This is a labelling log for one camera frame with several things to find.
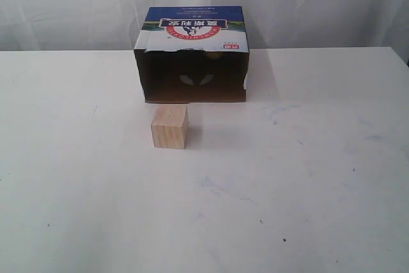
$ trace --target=cow graphic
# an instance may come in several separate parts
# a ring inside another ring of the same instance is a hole
[[[195,35],[200,28],[202,28],[202,26],[183,26],[183,30],[185,30],[188,35]]]

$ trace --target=cardboard box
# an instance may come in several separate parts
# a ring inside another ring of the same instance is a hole
[[[134,53],[147,102],[245,101],[241,6],[150,8]]]

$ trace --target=white backdrop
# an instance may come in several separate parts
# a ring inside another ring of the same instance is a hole
[[[392,46],[409,0],[0,0],[0,50],[131,49],[149,6],[242,5],[252,48]]]

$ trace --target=open box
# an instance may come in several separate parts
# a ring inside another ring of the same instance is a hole
[[[240,6],[150,8],[134,53],[147,102],[245,101]]]

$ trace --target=light wood cube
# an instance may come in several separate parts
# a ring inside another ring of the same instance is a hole
[[[189,119],[186,105],[161,105],[152,120],[155,147],[184,149]]]

